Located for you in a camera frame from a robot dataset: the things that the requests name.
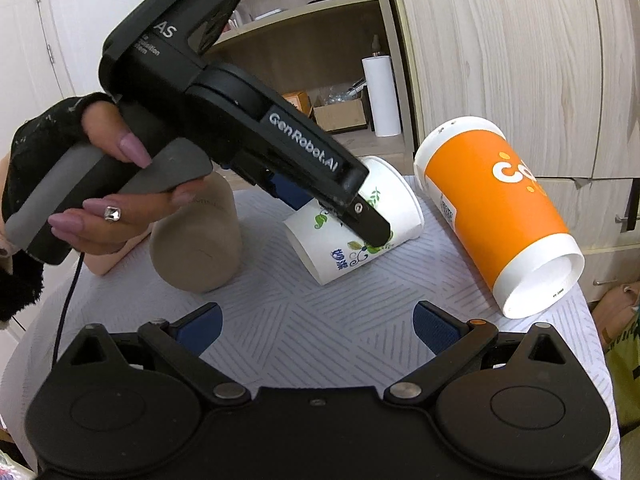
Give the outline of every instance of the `black glove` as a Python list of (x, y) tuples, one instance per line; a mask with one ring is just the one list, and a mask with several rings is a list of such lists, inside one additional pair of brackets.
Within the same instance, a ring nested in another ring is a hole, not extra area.
[[(107, 94), (99, 92), (64, 99), (16, 132), (2, 194), (4, 222), (20, 209), (66, 150), (79, 140), (86, 140), (82, 114), (98, 101), (113, 102)], [(40, 262), (23, 251), (13, 256), (12, 274), (0, 268), (0, 321), (8, 321), (13, 314), (38, 301), (43, 270)]]

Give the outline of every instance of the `white roll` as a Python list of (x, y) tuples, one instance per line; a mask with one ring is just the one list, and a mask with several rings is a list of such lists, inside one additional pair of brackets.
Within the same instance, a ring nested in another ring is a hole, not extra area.
[(369, 101), (377, 137), (402, 133), (396, 82), (389, 56), (367, 57), (362, 60), (369, 89)]

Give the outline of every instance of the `pink nail polish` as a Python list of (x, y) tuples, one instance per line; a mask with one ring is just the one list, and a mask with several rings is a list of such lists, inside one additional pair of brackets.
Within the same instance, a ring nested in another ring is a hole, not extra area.
[(100, 218), (104, 218), (104, 210), (109, 206), (118, 207), (118, 204), (114, 200), (106, 200), (104, 198), (89, 198), (82, 202), (82, 209)]
[(51, 215), (47, 221), (51, 227), (66, 233), (78, 234), (84, 229), (82, 218), (71, 213), (56, 213)]
[(196, 199), (195, 193), (184, 192), (172, 197), (171, 202), (177, 207), (182, 207), (190, 204)]
[(122, 136), (118, 143), (120, 151), (140, 168), (146, 168), (151, 164), (151, 156), (139, 138), (129, 132)]
[(62, 240), (63, 242), (66, 242), (70, 245), (76, 245), (80, 241), (80, 238), (78, 238), (76, 235), (67, 233), (66, 231), (61, 231), (59, 229), (56, 229), (55, 227), (51, 228), (51, 234), (53, 234), (59, 240)]

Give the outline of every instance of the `long pink fingernail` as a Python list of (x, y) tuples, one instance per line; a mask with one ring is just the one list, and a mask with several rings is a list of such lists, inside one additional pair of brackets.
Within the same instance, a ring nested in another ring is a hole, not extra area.
[(56, 229), (55, 227), (51, 228), (51, 234), (53, 234), (59, 240), (66, 242), (70, 245), (75, 245), (80, 241), (76, 235), (67, 233), (66, 231), (61, 231), (60, 229)]
[(51, 227), (66, 233), (78, 234), (84, 229), (82, 218), (71, 213), (53, 214), (47, 219), (47, 222)]
[(151, 156), (139, 138), (129, 132), (122, 136), (118, 143), (120, 151), (140, 168), (146, 168), (151, 164)]
[(105, 198), (88, 198), (82, 202), (82, 209), (100, 218), (104, 218), (105, 209), (117, 206), (118, 204), (116, 204), (114, 200), (107, 200)]

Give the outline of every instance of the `white tablecloth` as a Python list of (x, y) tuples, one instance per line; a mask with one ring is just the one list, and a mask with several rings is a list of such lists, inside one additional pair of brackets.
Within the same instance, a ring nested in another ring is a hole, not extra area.
[[(420, 196), (413, 179), (408, 180)], [(413, 330), (417, 301), (431, 301), (461, 320), (481, 317), (507, 332), (526, 332), (543, 320), (561, 333), (609, 407), (611, 432), (594, 470), (603, 479), (620, 480), (610, 376), (577, 286), (538, 316), (504, 318), (440, 213), (422, 199), (426, 227), (420, 238), (319, 286), (286, 241), (281, 222), (290, 209), (260, 190), (239, 191), (236, 202), (244, 248), (241, 272), (229, 284), (205, 295), (175, 290), (156, 274), (142, 244), (103, 278), (82, 270), (62, 350), (91, 322), (112, 332), (133, 332), (149, 320), (176, 320), (215, 301), (223, 311), (223, 331), (202, 358), (252, 392), (261, 385), (370, 384), (382, 391), (433, 358)], [(24, 434), (24, 414), (49, 371), (68, 284), (46, 301), (0, 386), (0, 413), (32, 466), (35, 455)]]

